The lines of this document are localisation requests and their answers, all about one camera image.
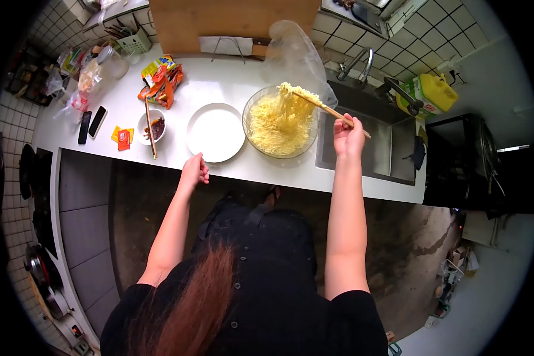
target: stainless steel sink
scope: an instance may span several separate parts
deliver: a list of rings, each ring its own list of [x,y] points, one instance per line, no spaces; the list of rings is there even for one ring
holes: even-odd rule
[[[327,70],[328,83],[338,98],[336,111],[349,113],[361,120],[370,133],[362,151],[362,175],[407,185],[415,184],[415,168],[410,158],[416,135],[415,118],[410,117],[385,99],[377,98],[370,85],[360,89],[354,79],[334,82],[336,72]],[[320,114],[317,160],[320,168],[336,167],[333,142],[334,117]]]

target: glass bowl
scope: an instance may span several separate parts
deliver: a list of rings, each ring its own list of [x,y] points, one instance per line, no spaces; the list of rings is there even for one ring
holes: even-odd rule
[[[319,120],[319,114],[318,114],[319,109],[318,108],[315,108],[314,113],[313,113],[313,123],[311,124],[311,127],[310,127],[309,138],[307,139],[307,141],[301,148],[299,148],[293,153],[289,153],[287,155],[277,155],[273,153],[268,153],[268,152],[265,152],[262,148],[258,147],[250,139],[250,136],[253,134],[253,131],[251,130],[251,114],[249,110],[251,109],[251,107],[253,107],[257,103],[257,101],[259,101],[260,98],[266,95],[278,96],[279,89],[277,88],[276,85],[274,85],[272,87],[266,87],[266,88],[259,90],[258,92],[253,94],[251,98],[249,98],[249,100],[247,101],[247,104],[245,104],[245,108],[243,108],[241,124],[243,125],[243,132],[245,132],[245,137],[247,138],[249,143],[251,143],[251,145],[255,147],[259,152],[266,154],[273,158],[281,158],[281,159],[294,158],[308,151],[310,146],[313,145],[314,140],[317,138],[317,134],[318,134],[318,120]]]

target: smartphone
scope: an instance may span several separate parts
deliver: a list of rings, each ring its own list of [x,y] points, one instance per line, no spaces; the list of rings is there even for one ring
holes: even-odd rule
[[[89,128],[89,122],[91,121],[91,114],[91,111],[86,111],[81,118],[81,128],[79,129],[79,138],[77,139],[77,143],[80,145],[85,145],[87,142],[87,129]]]
[[[107,116],[107,109],[105,109],[104,107],[99,107],[99,110],[97,110],[97,113],[95,114],[95,118],[93,118],[91,127],[89,127],[89,135],[92,138],[95,138],[97,132],[99,132],[99,127],[101,127],[105,116]]]

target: long reddish-brown hair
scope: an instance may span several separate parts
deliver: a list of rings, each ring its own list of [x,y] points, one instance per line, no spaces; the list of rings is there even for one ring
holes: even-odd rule
[[[232,283],[232,248],[224,244],[208,246],[167,318],[156,322],[150,312],[156,301],[150,298],[145,301],[137,322],[129,328],[129,354],[205,354],[222,327],[232,297]],[[162,325],[160,332],[154,330],[158,324]]]

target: cutting board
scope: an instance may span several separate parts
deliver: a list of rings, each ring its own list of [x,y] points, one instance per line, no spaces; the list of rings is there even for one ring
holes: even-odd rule
[[[310,33],[320,0],[150,0],[164,53],[198,53],[199,36],[271,38],[269,26],[296,22]]]

